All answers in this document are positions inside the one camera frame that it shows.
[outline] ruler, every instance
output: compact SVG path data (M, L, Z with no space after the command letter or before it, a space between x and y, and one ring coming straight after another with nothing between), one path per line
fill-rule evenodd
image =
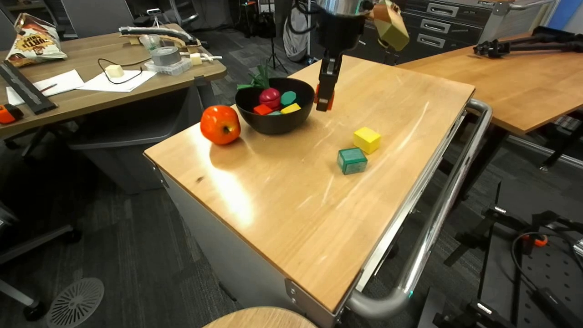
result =
M9 61L5 60L0 64L0 76L6 83L14 88L14 91L24 100L35 115L57 108L43 95L22 73Z

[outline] black bowl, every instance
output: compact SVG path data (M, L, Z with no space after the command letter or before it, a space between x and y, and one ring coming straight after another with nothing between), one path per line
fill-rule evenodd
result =
M263 134L282 134L300 126L312 110L315 97L314 88L304 81L290 78L269 79L269 86L277 89L280 94L287 91L295 92L296 103L301 107L300 110L282 115L255 114L253 108L259 106L259 95L263 89L241 89L235 95L235 103L245 122L255 131Z

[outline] metal handle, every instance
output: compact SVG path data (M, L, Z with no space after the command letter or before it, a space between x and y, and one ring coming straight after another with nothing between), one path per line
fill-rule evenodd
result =
M428 36L428 35L423 34L423 33L419 33L419 35L417 36L417 42L427 44L428 46L432 46L432 47L440 48L440 49L443 49L443 46L445 45L444 39L440 39L440 38L434 37L434 36Z
M435 20L429 20L424 18L421 20L420 27L422 29L447 34L449 32L451 24L436 22Z
M544 5L544 4L549 4L549 3L555 2L555 1L556 0L540 0L540 1L532 2L532 3L526 4L526 5L510 4L509 9L512 11L525 11L528 8L532 8L534 6L540 6L540 5Z
M427 6L427 12L433 13L435 15L455 17L458 14L458 7L446 6L440 4L429 4Z
M481 115L470 141L464 146L445 183L445 187L431 210L430 219L423 227L419 239L401 271L399 284L393 288L387 297L381 299L370 298L362 292L354 290L346 300L346 306L354 313L368 319L386 319L399 313L413 295L413 289L417 285L425 263L431 254L433 244L435 244L440 233L441 225L458 195L459 188L462 185L468 167L473 161L478 144L492 118L492 108L486 103L470 99L467 107L479 111Z

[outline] chips bag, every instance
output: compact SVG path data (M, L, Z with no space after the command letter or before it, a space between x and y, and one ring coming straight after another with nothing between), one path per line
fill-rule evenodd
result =
M21 13L14 24L16 40L6 59L16 67L47 60L65 59L55 26L42 19Z

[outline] pen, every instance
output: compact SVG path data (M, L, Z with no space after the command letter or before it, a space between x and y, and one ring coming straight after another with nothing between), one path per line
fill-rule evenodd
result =
M53 85L50 85L50 86L48 86L48 87L44 88L43 90L40 90L40 93L43 93L43 92L45 92L46 90L49 90L49 89L51 89L52 87L54 87L54 86L56 86L56 85L57 85L57 83L55 83L55 84L53 84Z

